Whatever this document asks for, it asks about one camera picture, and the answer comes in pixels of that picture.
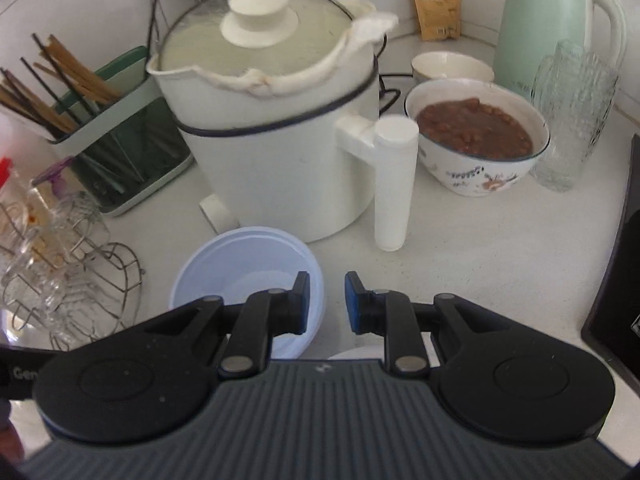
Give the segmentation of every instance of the floral patterned bowl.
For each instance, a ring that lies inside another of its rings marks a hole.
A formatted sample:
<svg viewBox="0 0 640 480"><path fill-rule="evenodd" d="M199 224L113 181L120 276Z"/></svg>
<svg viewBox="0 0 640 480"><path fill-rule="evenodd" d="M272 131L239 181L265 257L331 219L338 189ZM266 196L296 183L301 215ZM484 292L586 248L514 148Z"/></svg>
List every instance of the floral patterned bowl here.
<svg viewBox="0 0 640 480"><path fill-rule="evenodd" d="M447 189L463 196L485 196L507 189L529 173L549 145L542 115L523 97L494 84L473 79L436 79L414 87L404 100L404 112L415 120L427 105L476 97L497 106L522 124L533 141L533 153L510 160L491 160L460 153L423 135L418 158Z"/></svg>

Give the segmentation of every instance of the glass lid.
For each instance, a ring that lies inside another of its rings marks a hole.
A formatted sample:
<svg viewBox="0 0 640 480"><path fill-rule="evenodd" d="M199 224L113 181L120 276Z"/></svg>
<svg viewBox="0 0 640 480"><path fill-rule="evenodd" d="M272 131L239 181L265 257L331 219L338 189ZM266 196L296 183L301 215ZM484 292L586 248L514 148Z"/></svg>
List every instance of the glass lid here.
<svg viewBox="0 0 640 480"><path fill-rule="evenodd" d="M206 0L169 31L158 68L288 75L319 62L350 27L350 15L332 0Z"/></svg>

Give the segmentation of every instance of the bowl of red beans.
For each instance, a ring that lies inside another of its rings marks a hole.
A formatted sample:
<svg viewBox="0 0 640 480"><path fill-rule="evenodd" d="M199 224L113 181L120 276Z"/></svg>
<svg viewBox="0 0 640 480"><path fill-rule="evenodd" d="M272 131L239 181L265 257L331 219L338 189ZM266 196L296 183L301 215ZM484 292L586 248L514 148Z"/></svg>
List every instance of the bowl of red beans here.
<svg viewBox="0 0 640 480"><path fill-rule="evenodd" d="M508 189L549 146L542 115L494 83L427 81L409 92L404 111L420 128L420 161L444 187L463 196Z"/></svg>

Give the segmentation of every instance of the electric cooking pot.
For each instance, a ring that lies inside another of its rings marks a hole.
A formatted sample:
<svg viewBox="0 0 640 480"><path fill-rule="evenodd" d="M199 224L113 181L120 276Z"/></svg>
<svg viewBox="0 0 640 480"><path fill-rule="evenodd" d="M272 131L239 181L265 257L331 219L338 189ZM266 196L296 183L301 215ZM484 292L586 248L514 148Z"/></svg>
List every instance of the electric cooking pot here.
<svg viewBox="0 0 640 480"><path fill-rule="evenodd" d="M375 195L376 243L402 246L418 127L379 119L373 52L397 22L333 0L206 0L178 20L148 72L224 214L311 242Z"/></svg>

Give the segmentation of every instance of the power cord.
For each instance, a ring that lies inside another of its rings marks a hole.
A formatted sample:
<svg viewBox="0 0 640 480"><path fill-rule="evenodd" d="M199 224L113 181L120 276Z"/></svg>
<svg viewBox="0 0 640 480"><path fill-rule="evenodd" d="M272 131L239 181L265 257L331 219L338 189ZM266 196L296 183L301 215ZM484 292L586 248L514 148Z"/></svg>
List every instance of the power cord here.
<svg viewBox="0 0 640 480"><path fill-rule="evenodd" d="M380 47L380 50L376 54L377 59L379 59L380 56L382 56L382 53L385 51L387 41L388 40L385 34L384 38L382 39L382 46ZM391 99L385 105L382 105L380 107L380 115L382 115L387 110L389 110L389 108L391 108L396 103L396 101L398 101L398 99L402 94L399 88L387 88L385 85L385 79L384 79L385 77L413 77L413 76L411 74L403 74L403 73L389 73L389 74L378 75L378 81L380 83L380 91L378 92L378 97L380 101L382 101L389 94L392 95Z"/></svg>

